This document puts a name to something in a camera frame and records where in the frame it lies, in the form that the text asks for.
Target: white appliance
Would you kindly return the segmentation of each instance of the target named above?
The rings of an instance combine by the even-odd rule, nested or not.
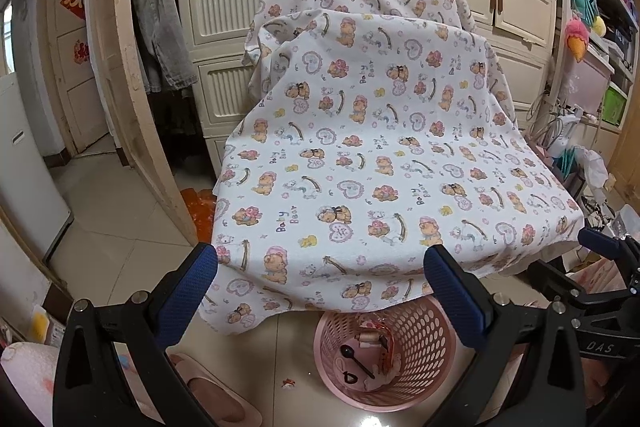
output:
[[[36,147],[15,73],[0,77],[0,204],[40,259],[73,220]]]

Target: slipper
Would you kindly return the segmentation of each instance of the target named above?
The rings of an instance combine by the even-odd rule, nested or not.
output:
[[[202,378],[203,380],[209,381],[210,383],[225,391],[231,398],[233,398],[242,406],[242,409],[244,409],[243,420],[230,422],[217,419],[216,422],[220,425],[220,427],[260,427],[260,425],[262,425],[262,415],[253,405],[247,402],[247,400],[239,396],[239,394],[234,393],[231,389],[220,382],[220,380],[214,377],[209,371],[207,371],[191,357],[188,357],[183,353],[175,353],[175,355],[182,359],[180,360],[180,362],[175,364],[175,370],[184,380],[185,384],[188,385],[189,382],[194,378]]]

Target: window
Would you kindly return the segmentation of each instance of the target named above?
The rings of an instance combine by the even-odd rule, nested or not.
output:
[[[11,16],[13,10],[11,3],[4,9],[4,17],[2,24],[2,42],[4,43],[4,62],[6,64],[6,73],[14,73],[14,49],[11,44]]]

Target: blue gripper pad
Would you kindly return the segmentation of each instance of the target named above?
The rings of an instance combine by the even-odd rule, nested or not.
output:
[[[460,280],[460,275],[464,277],[468,274],[458,265],[456,267],[459,273],[456,274],[458,270],[454,270],[450,263],[447,263],[444,255],[455,263],[443,246],[436,245],[427,249],[424,253],[424,276],[433,288],[436,299],[444,308],[460,341],[466,347],[482,349],[485,343],[484,330],[487,327],[486,315]],[[480,284],[475,276],[469,274],[469,277],[473,277]]]
[[[581,229],[578,242],[585,248],[593,250],[607,259],[615,261],[620,256],[620,244],[615,237],[608,237],[593,229]]]
[[[158,284],[158,290],[165,280],[171,285],[170,293],[156,315],[156,344],[160,349],[180,342],[217,272],[216,250],[211,245],[199,243],[182,265],[165,275]]]

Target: blue textured pad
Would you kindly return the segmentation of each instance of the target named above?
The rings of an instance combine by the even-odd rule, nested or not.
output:
[[[429,247],[424,253],[424,275],[456,330],[460,342],[473,349],[484,347],[484,315],[434,247]]]
[[[160,349],[180,342],[217,272],[216,250],[207,245],[158,313],[156,344]]]
[[[612,261],[620,256],[618,240],[613,237],[607,237],[597,230],[581,229],[578,232],[578,242],[583,247],[593,250],[595,253]]]

